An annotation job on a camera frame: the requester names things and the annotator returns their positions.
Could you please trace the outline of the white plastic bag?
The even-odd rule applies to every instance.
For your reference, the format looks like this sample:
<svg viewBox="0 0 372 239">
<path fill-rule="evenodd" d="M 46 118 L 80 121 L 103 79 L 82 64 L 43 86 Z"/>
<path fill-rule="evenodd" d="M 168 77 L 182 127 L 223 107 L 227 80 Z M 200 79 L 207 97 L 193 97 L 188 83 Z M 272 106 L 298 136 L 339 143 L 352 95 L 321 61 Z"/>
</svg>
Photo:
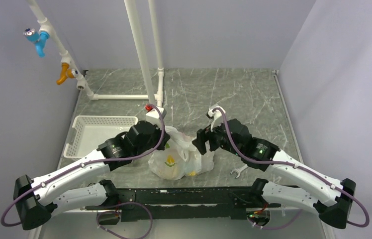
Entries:
<svg viewBox="0 0 372 239">
<path fill-rule="evenodd" d="M 150 170 L 166 180 L 194 177 L 214 169 L 214 152 L 201 155 L 192 144 L 193 138 L 166 126 L 165 132 L 171 137 L 164 150 L 156 150 L 148 160 Z"/>
</svg>

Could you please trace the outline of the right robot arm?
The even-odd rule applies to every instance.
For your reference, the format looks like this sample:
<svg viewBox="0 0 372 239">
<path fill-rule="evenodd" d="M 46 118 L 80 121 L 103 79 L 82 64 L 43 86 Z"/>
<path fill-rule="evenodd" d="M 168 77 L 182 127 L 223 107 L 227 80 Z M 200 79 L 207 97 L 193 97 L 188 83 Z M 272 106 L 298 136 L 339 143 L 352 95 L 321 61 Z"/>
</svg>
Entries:
<svg viewBox="0 0 372 239">
<path fill-rule="evenodd" d="M 324 223 L 345 229 L 353 203 L 356 183 L 351 179 L 335 179 L 323 175 L 293 159 L 277 145 L 253 137 L 237 119 L 217 127 L 200 129 L 192 141 L 200 154 L 223 149 L 241 158 L 250 168 L 286 178 L 292 186 L 281 186 L 256 179 L 249 200 L 256 207 L 283 204 L 317 214 Z"/>
</svg>

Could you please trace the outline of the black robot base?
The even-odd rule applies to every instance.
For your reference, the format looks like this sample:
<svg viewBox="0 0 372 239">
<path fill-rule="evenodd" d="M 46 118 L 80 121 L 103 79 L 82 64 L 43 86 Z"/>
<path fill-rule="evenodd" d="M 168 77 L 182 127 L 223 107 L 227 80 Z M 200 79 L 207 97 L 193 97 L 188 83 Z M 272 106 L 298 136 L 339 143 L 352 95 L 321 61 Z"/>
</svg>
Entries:
<svg viewBox="0 0 372 239">
<path fill-rule="evenodd" d="M 102 206 L 87 206 L 86 210 L 111 210 L 120 212 L 122 222 L 154 219 L 230 218 L 244 220 L 252 210 L 264 206 L 278 208 L 276 203 L 266 203 L 251 192 L 249 186 L 194 187 L 194 188 L 118 188 L 115 200 Z"/>
</svg>

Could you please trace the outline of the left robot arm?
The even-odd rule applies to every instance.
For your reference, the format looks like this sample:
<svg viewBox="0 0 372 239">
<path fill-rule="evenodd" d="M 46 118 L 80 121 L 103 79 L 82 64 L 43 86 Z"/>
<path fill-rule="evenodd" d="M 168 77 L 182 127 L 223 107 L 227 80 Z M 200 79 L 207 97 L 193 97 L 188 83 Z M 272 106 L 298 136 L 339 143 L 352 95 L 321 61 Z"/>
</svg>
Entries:
<svg viewBox="0 0 372 239">
<path fill-rule="evenodd" d="M 44 176 L 16 179 L 13 199 L 19 225 L 26 231 L 52 217 L 84 206 L 112 209 L 117 205 L 116 187 L 109 180 L 74 189 L 83 180 L 111 172 L 154 150 L 164 150 L 170 135 L 157 125 L 139 121 L 129 131 L 107 139 L 78 161 Z"/>
</svg>

